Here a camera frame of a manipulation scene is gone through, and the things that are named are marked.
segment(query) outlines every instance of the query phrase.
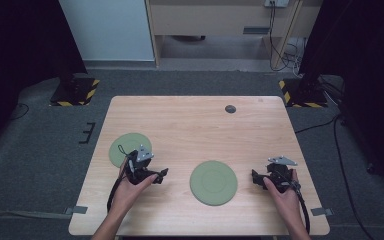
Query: power strip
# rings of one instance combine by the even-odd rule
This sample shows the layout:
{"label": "power strip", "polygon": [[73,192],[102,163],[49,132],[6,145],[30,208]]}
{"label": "power strip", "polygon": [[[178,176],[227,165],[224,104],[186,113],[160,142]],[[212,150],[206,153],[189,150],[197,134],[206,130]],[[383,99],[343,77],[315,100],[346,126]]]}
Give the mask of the power strip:
{"label": "power strip", "polygon": [[264,3],[264,6],[271,8],[274,5],[277,8],[286,8],[288,7],[288,4],[289,4],[289,0],[266,0],[266,2]]}

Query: green circular mat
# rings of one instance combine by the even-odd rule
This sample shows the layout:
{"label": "green circular mat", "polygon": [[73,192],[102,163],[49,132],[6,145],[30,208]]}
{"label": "green circular mat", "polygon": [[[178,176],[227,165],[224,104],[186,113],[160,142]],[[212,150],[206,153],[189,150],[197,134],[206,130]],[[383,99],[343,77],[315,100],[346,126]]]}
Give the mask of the green circular mat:
{"label": "green circular mat", "polygon": [[235,196],[238,180],[233,170],[219,161],[207,161],[193,170],[190,178],[193,195],[202,203],[220,206]]}
{"label": "green circular mat", "polygon": [[109,151],[112,164],[119,168],[124,161],[125,155],[118,148],[119,145],[123,147],[126,154],[129,154],[131,151],[138,149],[141,144],[152,152],[151,141],[140,133],[127,133],[117,138],[117,140],[111,144]]}

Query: white wall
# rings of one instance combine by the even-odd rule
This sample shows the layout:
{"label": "white wall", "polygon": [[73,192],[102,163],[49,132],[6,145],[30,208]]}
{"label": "white wall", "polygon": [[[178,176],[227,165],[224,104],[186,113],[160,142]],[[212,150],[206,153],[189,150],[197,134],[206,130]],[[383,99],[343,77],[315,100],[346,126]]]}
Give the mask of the white wall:
{"label": "white wall", "polygon": [[60,0],[83,60],[154,61],[144,0]]}

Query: black stand base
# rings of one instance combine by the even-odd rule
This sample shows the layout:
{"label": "black stand base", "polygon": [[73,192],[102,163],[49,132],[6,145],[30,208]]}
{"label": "black stand base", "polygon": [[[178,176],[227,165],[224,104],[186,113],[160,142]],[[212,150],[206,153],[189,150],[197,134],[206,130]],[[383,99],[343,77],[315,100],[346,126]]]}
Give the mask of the black stand base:
{"label": "black stand base", "polygon": [[283,79],[279,85],[287,107],[327,107],[323,91],[316,85],[304,85],[300,78]]}
{"label": "black stand base", "polygon": [[87,105],[92,99],[99,80],[74,78],[70,83],[61,81],[50,100],[51,106]]}

